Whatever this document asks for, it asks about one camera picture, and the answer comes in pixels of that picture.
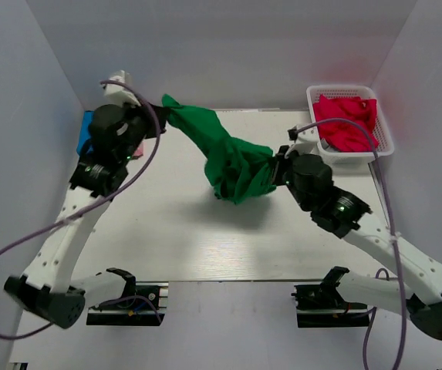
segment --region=red cloth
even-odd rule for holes
[[[347,118],[364,127],[372,137],[377,148],[379,142],[373,136],[376,120],[376,99],[335,98],[320,96],[318,103],[313,103],[317,121],[326,118]],[[341,152],[369,152],[368,140],[356,127],[344,122],[331,122],[319,126],[319,135],[327,143]]]

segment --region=fabric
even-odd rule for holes
[[[162,98],[170,109],[168,122],[187,135],[205,155],[204,173],[216,197],[240,204],[275,190],[272,149],[232,137],[217,114],[197,106],[183,106],[169,95]]]
[[[379,146],[373,136],[376,121],[376,99],[335,98],[320,96],[318,103],[313,103],[317,121],[326,118],[346,118],[358,123],[371,135],[373,145]],[[332,122],[319,126],[319,135],[326,142],[341,152],[369,152],[368,140],[356,127],[344,122]]]

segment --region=green cloth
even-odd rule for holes
[[[169,95],[162,97],[170,109],[170,125],[181,130],[205,155],[205,176],[216,197],[240,204],[275,190],[272,149],[232,137],[213,110],[182,106]]]

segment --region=white wall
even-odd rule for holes
[[[302,107],[308,85],[371,84],[415,2],[28,1],[86,109],[117,69],[154,103]]]
[[[396,143],[386,179],[398,227],[442,261],[442,1],[418,1],[373,88]]]
[[[45,226],[59,211],[83,110],[23,0],[0,0],[0,248]],[[0,260],[0,331],[20,310],[3,292],[42,240]],[[0,369],[11,343],[0,341]]]

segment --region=blue object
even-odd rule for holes
[[[142,303],[140,306],[138,306],[137,308],[135,308],[135,309],[133,310],[133,312],[137,313],[138,311],[140,311],[140,310],[142,309],[142,307],[143,307],[145,304],[146,304],[145,302]]]
[[[83,114],[82,127],[80,127],[79,145],[76,147],[76,152],[80,155],[83,144],[90,139],[89,134],[89,124],[92,122],[92,117],[94,112],[92,110],[87,110]]]

